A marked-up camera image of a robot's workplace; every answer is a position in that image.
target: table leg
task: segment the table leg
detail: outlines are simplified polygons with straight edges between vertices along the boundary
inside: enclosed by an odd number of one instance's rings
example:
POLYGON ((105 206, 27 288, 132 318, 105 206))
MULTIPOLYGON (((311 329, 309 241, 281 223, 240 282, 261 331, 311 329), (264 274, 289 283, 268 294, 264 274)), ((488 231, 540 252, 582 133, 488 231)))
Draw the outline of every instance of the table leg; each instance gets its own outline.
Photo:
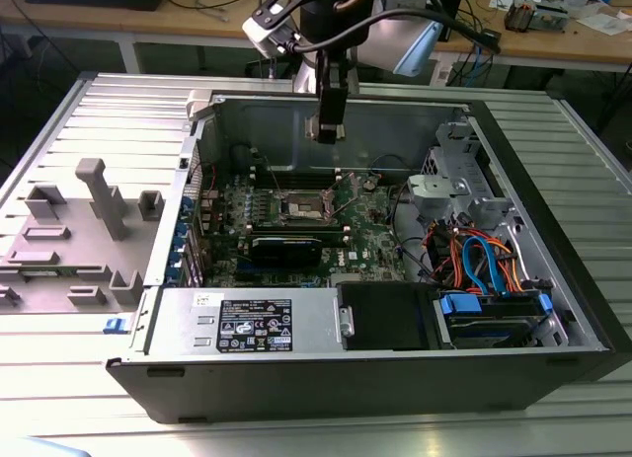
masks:
POLYGON ((445 87, 452 71, 452 66, 458 62, 459 52, 440 52, 434 65, 431 86, 445 87))
POLYGON ((122 62, 125 64, 125 72, 128 74, 141 74, 143 72, 142 64, 131 35, 124 35, 124 38, 117 40, 117 42, 122 62))
POLYGON ((33 56, 29 46, 29 37, 22 35, 4 35, 9 45, 23 59, 30 59, 33 56))
POLYGON ((206 67, 206 52, 204 50, 205 47, 203 45, 196 46, 197 68, 199 70, 208 70, 208 68, 206 67))

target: floor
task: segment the floor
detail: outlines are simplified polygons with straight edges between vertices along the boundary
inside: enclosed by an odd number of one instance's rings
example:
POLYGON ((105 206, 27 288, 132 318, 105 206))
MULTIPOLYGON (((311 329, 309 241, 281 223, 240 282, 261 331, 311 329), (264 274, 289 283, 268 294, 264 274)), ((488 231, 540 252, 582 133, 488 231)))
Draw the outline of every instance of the floor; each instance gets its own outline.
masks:
MULTIPOLYGON (((123 72, 119 50, 112 42, 77 39, 54 42, 82 71, 123 72)), ((76 78, 76 73, 46 40, 32 38, 30 45, 33 48, 30 59, 14 55, 0 67, 0 182, 29 148, 76 78)), ((193 46, 142 44, 140 54, 146 72, 153 74, 243 77, 246 64, 257 60, 254 49, 209 47, 205 50, 206 67, 202 70, 193 46)), ((433 63, 429 62, 421 75, 409 79, 366 67, 360 68, 359 77, 387 83, 428 84, 432 70, 433 63)), ((259 72, 257 64, 254 72, 259 72)), ((486 87, 502 88, 507 83, 512 89, 533 89, 547 75, 546 70, 515 68, 508 79, 508 72, 508 67, 494 66, 487 78, 480 77, 471 85, 481 87, 485 82, 486 87)), ((615 82, 612 74, 566 71, 553 76, 546 87, 568 100, 589 125, 594 125, 615 82)), ((601 134, 606 146, 628 170, 632 169, 632 154, 626 152, 626 143, 632 141, 631 115, 632 103, 628 98, 601 134)))

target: white label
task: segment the white label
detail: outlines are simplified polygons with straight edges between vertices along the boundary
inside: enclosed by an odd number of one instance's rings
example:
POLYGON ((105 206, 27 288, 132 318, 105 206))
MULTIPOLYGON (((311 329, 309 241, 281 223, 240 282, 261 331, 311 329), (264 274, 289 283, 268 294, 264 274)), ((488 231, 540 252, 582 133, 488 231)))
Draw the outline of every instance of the white label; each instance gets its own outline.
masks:
POLYGON ((22 276, 59 276, 56 271, 21 271, 22 276))
POLYGON ((268 337, 268 343, 291 343, 292 337, 268 337))
POLYGON ((222 301, 223 299, 223 292, 197 292, 194 294, 194 307, 218 306, 219 304, 213 303, 215 301, 222 301))

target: motherboard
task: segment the motherboard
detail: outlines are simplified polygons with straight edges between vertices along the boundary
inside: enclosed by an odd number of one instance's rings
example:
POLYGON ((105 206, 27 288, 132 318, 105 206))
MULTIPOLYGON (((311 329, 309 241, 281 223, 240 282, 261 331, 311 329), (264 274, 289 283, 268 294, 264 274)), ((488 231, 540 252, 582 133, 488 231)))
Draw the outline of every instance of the motherboard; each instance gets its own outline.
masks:
POLYGON ((235 176, 206 192, 205 286, 331 287, 353 280, 404 280, 402 254, 390 231, 391 187, 365 173, 303 183, 309 189, 301 183, 287 189, 288 184, 273 179, 253 185, 235 176))

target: green circuit board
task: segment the green circuit board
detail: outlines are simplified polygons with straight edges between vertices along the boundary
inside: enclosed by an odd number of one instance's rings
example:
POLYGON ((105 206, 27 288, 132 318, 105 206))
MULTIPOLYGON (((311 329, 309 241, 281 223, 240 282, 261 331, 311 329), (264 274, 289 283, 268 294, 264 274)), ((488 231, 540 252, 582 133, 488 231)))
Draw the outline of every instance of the green circuit board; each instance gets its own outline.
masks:
POLYGON ((280 235, 286 230, 292 231, 293 225, 303 225, 311 220, 300 217, 300 206, 316 205, 322 191, 226 186, 223 203, 219 212, 215 213, 226 220, 226 225, 206 238, 212 267, 205 274, 205 286, 327 287, 342 280, 404 280, 404 264, 395 251, 395 241, 388 225, 389 187, 365 190, 361 186, 365 180, 358 176, 353 186, 341 183, 331 197, 330 208, 334 211, 345 205, 332 217, 333 224, 349 227, 348 242, 343 247, 323 248, 320 264, 316 267, 301 270, 279 268, 257 273, 245 273, 242 268, 249 261, 248 224, 256 222, 263 227, 278 227, 280 235), (293 214, 287 213, 288 209, 291 210, 288 204, 296 207, 293 214))

